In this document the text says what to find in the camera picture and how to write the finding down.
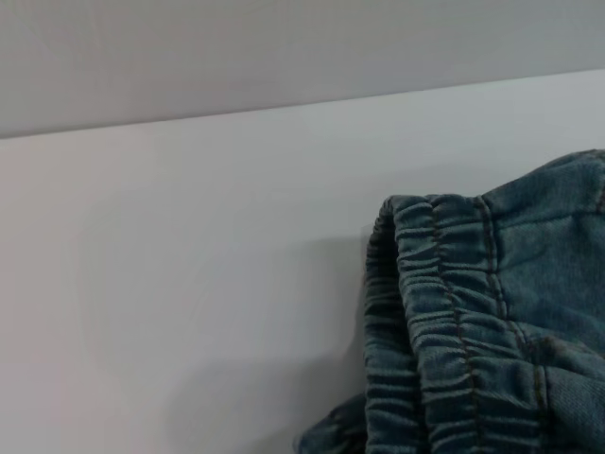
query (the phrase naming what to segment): stitching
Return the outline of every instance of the stitching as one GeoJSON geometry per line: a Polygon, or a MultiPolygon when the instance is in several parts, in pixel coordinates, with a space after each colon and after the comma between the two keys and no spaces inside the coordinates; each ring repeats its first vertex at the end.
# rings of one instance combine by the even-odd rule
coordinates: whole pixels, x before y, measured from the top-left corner
{"type": "Polygon", "coordinates": [[[596,205],[596,212],[599,214],[603,213],[603,208],[605,208],[605,184],[603,184],[601,197],[598,199],[598,204],[596,205]]]}
{"type": "Polygon", "coordinates": [[[502,286],[500,286],[499,282],[496,282],[496,280],[498,279],[498,275],[495,272],[495,268],[493,266],[493,262],[495,259],[495,247],[493,245],[492,227],[490,222],[490,213],[488,212],[488,206],[481,196],[475,199],[475,206],[479,209],[479,212],[481,213],[481,218],[483,219],[483,241],[485,242],[485,248],[488,253],[487,278],[488,283],[490,284],[490,290],[492,291],[493,298],[497,302],[498,316],[501,320],[507,323],[510,332],[514,335],[515,342],[517,343],[517,348],[519,348],[520,353],[524,353],[526,351],[524,343],[521,340],[521,337],[519,336],[519,333],[515,329],[514,325],[507,317],[508,311],[506,310],[506,303],[504,301],[502,293],[498,291],[498,288],[502,288],[502,286]]]}
{"type": "MultiPolygon", "coordinates": [[[[501,302],[502,307],[504,307],[504,305],[505,305],[504,297],[503,297],[502,293],[500,291],[498,291],[498,289],[502,288],[502,286],[499,283],[498,274],[495,272],[495,269],[493,266],[493,260],[495,259],[495,257],[494,257],[495,256],[495,254],[494,254],[495,247],[493,245],[493,227],[492,227],[492,223],[490,220],[489,207],[487,206],[487,203],[483,200],[483,198],[481,196],[478,196],[475,199],[475,206],[479,209],[479,211],[481,213],[481,217],[483,219],[483,226],[484,226],[483,239],[485,241],[485,246],[486,246],[487,253],[488,253],[488,282],[490,283],[490,288],[491,288],[494,298],[496,299],[496,301],[501,302]]],[[[502,320],[504,320],[507,323],[509,330],[514,335],[514,339],[517,344],[517,347],[519,348],[520,353],[522,353],[522,354],[526,353],[527,348],[524,346],[524,342],[521,340],[519,332],[515,328],[512,321],[505,317],[502,317],[502,320]]],[[[545,429],[547,428],[546,420],[545,420],[546,406],[545,406],[545,402],[544,402],[544,398],[543,398],[543,394],[542,394],[542,378],[540,376],[540,370],[538,367],[539,366],[534,364],[534,367],[533,367],[534,390],[533,391],[534,391],[534,394],[536,397],[536,401],[538,403],[538,425],[541,428],[540,433],[539,433],[540,445],[541,445],[540,450],[544,451],[544,433],[545,433],[545,429]]]]}
{"type": "Polygon", "coordinates": [[[454,297],[452,295],[453,290],[452,290],[451,286],[443,278],[443,273],[441,271],[441,247],[440,247],[440,243],[439,243],[440,235],[439,235],[439,227],[438,227],[438,222],[437,222],[437,212],[435,211],[434,205],[431,205],[431,207],[432,207],[431,215],[432,215],[432,220],[433,220],[433,241],[435,242],[437,258],[439,259],[439,262],[437,264],[437,272],[438,272],[440,280],[443,282],[443,286],[446,288],[445,293],[447,295],[447,299],[450,302],[450,306],[452,307],[452,315],[454,317],[454,322],[456,323],[456,332],[458,335],[458,340],[460,341],[460,344],[462,345],[462,349],[464,350],[464,362],[466,364],[467,374],[469,375],[469,385],[471,387],[471,398],[473,401],[473,416],[475,418],[475,428],[476,428],[476,447],[477,447],[478,452],[483,452],[483,442],[482,442],[483,437],[482,437],[481,425],[479,424],[479,402],[478,402],[478,395],[477,395],[476,383],[475,383],[475,374],[474,374],[475,371],[473,370],[473,366],[471,365],[471,355],[469,353],[468,346],[462,336],[460,318],[459,318],[458,312],[456,311],[456,305],[454,304],[454,297]]]}

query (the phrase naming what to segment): gray wall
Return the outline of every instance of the gray wall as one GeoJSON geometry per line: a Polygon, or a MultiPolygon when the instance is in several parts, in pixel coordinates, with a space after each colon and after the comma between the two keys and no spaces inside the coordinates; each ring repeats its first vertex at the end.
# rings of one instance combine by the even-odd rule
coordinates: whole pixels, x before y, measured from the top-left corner
{"type": "Polygon", "coordinates": [[[601,0],[2,0],[0,136],[605,67],[601,0]]]}

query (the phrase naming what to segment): denim garment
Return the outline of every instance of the denim garment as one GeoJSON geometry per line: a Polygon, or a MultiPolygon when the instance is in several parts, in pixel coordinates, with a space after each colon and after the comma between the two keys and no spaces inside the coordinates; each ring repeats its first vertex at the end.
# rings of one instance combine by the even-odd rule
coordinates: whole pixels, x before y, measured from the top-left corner
{"type": "Polygon", "coordinates": [[[605,151],[392,197],[366,265],[365,396],[300,454],[605,452],[605,151]]]}

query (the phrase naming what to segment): white surface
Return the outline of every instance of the white surface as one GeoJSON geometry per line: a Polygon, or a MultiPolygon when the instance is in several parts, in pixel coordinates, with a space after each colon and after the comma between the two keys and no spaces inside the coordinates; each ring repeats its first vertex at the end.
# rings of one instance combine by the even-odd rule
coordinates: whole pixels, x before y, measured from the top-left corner
{"type": "Polygon", "coordinates": [[[601,0],[2,0],[0,136],[605,67],[601,0]]]}
{"type": "Polygon", "coordinates": [[[0,451],[283,454],[361,389],[363,236],[602,147],[605,71],[0,142],[0,451]]]}

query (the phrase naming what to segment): denim fabric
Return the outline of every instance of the denim fabric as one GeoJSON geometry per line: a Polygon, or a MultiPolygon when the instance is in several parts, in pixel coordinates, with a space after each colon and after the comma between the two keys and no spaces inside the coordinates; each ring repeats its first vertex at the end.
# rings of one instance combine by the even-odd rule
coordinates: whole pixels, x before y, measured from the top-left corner
{"type": "Polygon", "coordinates": [[[389,198],[366,283],[365,396],[300,454],[605,452],[605,152],[389,198]]]}

